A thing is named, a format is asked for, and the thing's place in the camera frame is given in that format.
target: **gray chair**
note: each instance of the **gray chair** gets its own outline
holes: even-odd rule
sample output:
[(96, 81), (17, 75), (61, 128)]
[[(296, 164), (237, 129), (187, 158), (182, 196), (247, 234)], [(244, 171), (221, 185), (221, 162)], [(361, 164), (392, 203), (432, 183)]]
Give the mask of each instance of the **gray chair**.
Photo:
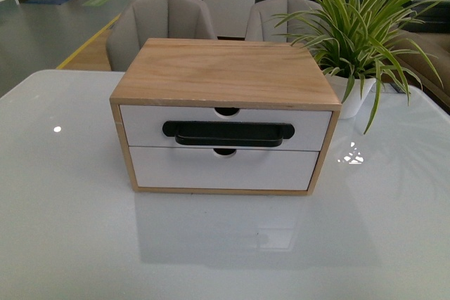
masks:
[(290, 20), (275, 28), (275, 24), (280, 20), (273, 15), (279, 13), (294, 13), (310, 9), (321, 9), (321, 6), (310, 0), (260, 1), (250, 9), (245, 40), (291, 42), (293, 38), (286, 38), (277, 34), (304, 33), (311, 30), (311, 28), (298, 20)]
[(124, 72), (148, 38), (217, 39), (202, 0), (134, 0), (106, 41), (111, 70)]

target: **sofa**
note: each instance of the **sofa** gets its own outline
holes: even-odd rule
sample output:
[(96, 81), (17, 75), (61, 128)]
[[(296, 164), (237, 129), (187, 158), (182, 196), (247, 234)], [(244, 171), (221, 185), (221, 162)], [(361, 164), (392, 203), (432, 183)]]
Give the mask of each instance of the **sofa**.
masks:
[[(430, 54), (430, 60), (439, 74), (442, 84), (430, 66), (417, 54), (404, 54), (397, 57), (399, 63), (414, 71), (423, 85), (423, 91), (433, 99), (443, 110), (450, 114), (450, 34), (446, 33), (413, 33), (403, 31), (402, 38), (416, 42), (424, 52)], [(414, 49), (412, 44), (404, 39), (396, 42), (395, 48)], [(417, 85), (412, 76), (408, 80)]]

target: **green floor marking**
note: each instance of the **green floor marking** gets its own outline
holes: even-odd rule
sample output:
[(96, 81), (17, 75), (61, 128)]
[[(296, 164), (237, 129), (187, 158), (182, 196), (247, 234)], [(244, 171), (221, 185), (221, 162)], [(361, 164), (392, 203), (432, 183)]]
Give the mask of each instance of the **green floor marking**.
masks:
[(102, 6), (108, 0), (88, 0), (83, 6)]

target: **yellow floor line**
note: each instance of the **yellow floor line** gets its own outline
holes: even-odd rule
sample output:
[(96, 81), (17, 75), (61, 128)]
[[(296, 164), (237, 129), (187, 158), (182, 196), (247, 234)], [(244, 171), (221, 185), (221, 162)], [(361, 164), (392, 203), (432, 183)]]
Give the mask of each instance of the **yellow floor line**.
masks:
[(73, 52), (67, 59), (65, 59), (63, 63), (61, 63), (56, 69), (57, 70), (63, 69), (70, 61), (72, 61), (75, 58), (75, 56), (77, 56), (81, 51), (83, 51), (93, 40), (97, 39), (100, 34), (106, 31), (119, 17), (120, 15), (112, 19), (108, 24), (106, 24), (104, 28), (95, 33), (88, 41), (82, 44), (75, 52)]

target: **wooden drawer box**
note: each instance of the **wooden drawer box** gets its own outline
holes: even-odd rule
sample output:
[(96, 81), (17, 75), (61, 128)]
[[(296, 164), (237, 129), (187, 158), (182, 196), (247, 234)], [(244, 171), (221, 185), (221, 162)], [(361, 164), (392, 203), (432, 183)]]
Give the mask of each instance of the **wooden drawer box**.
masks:
[(149, 39), (110, 97), (136, 191), (312, 193), (340, 103), (289, 44)]

